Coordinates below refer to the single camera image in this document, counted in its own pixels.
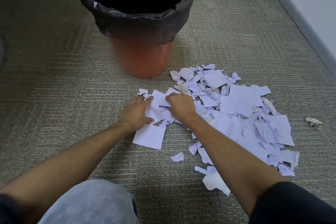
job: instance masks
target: black trash bag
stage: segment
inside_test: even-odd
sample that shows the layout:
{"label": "black trash bag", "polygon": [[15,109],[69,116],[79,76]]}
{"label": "black trash bag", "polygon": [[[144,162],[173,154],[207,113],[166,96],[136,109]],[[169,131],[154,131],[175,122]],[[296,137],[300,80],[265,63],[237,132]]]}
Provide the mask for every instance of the black trash bag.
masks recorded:
{"label": "black trash bag", "polygon": [[101,33],[155,45],[174,40],[194,0],[80,0],[92,12]]}

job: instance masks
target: carpeted floor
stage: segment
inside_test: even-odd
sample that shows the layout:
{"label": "carpeted floor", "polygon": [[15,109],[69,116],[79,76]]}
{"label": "carpeted floor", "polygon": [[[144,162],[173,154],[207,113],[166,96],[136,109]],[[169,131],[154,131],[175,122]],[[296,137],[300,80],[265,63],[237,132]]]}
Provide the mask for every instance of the carpeted floor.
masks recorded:
{"label": "carpeted floor", "polygon": [[[115,122],[139,88],[165,91],[169,71],[215,63],[241,83],[268,85],[300,152],[293,181],[336,205],[334,79],[278,0],[195,0],[167,69],[151,79],[126,74],[79,0],[1,0],[7,62],[0,72],[0,184]],[[316,131],[305,117],[323,121]],[[181,124],[162,150],[121,141],[91,178],[122,184],[143,223],[245,223],[230,195],[208,191],[194,141]],[[170,156],[183,151],[185,161]]]}

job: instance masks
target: person's left arm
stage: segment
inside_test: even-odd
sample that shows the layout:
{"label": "person's left arm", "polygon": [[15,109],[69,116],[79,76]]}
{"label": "person's left arm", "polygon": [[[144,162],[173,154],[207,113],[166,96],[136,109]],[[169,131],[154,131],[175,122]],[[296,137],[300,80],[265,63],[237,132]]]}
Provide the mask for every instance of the person's left arm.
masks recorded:
{"label": "person's left arm", "polygon": [[152,121],[144,116],[152,99],[132,99],[118,122],[46,159],[1,188],[0,194],[17,203],[25,223],[39,221],[60,196],[87,180],[117,142]]}

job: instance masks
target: person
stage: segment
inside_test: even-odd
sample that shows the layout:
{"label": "person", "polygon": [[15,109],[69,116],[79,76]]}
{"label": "person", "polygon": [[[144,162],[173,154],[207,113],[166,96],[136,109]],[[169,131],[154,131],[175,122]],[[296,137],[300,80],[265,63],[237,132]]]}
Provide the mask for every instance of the person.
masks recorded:
{"label": "person", "polygon": [[[139,223],[134,196],[120,185],[88,180],[103,157],[152,118],[153,97],[136,97],[107,129],[61,151],[0,189],[0,223]],[[172,115],[198,138],[250,223],[336,223],[336,209],[208,125],[193,99],[166,97]]]}

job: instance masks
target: black sleeve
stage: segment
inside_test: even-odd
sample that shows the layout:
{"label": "black sleeve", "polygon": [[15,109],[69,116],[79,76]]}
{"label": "black sleeve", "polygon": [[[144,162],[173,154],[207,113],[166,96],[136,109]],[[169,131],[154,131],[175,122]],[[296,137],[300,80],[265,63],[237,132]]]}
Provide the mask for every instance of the black sleeve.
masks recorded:
{"label": "black sleeve", "polygon": [[22,223],[16,202],[6,195],[0,194],[0,224]]}
{"label": "black sleeve", "polygon": [[249,223],[336,223],[336,209],[292,182],[279,182],[258,198]]}

